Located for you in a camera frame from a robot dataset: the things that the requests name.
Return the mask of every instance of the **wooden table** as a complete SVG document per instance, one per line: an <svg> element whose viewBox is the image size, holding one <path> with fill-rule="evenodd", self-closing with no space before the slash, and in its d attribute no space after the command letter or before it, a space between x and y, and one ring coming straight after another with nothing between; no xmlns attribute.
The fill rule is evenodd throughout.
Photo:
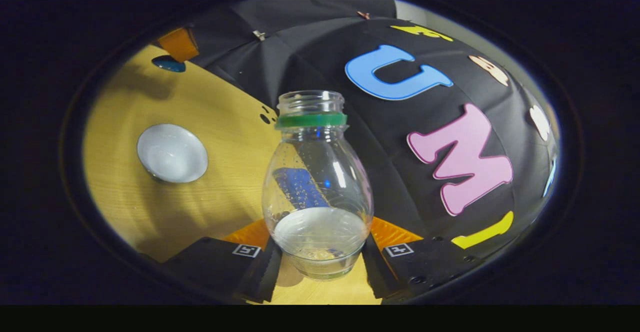
<svg viewBox="0 0 640 332"><path fill-rule="evenodd" d="M183 73L152 64L164 54L149 45L122 66L98 96L83 143L87 183L103 217L159 262L201 237L221 239L263 218L263 177L280 141L274 110L192 63ZM202 141L208 169L200 179L169 184L147 173L137 141L158 123L180 125ZM302 278L283 259L270 304L381 301L367 283L362 257L333 282Z"/></svg>

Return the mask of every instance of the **bottle neck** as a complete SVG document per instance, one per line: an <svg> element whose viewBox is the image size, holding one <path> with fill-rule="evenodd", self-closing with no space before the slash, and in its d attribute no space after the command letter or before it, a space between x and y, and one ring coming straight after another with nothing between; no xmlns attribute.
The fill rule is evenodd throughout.
<svg viewBox="0 0 640 332"><path fill-rule="evenodd" d="M336 141L345 137L347 125L287 127L282 129L282 141Z"/></svg>

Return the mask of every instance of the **bottle mouth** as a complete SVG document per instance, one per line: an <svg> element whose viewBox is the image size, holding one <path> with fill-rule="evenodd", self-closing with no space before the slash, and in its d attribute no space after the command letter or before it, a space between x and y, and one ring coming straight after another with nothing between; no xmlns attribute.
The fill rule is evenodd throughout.
<svg viewBox="0 0 640 332"><path fill-rule="evenodd" d="M345 125L345 98L336 91L308 89L284 93L278 98L277 129Z"/></svg>

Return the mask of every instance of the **green bottle ring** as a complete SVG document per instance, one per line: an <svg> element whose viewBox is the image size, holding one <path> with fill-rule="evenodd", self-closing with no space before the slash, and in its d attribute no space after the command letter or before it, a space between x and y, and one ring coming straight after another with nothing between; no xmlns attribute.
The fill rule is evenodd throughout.
<svg viewBox="0 0 640 332"><path fill-rule="evenodd" d="M281 116L276 123L276 129L285 127L336 126L346 125L346 123L347 115L342 113Z"/></svg>

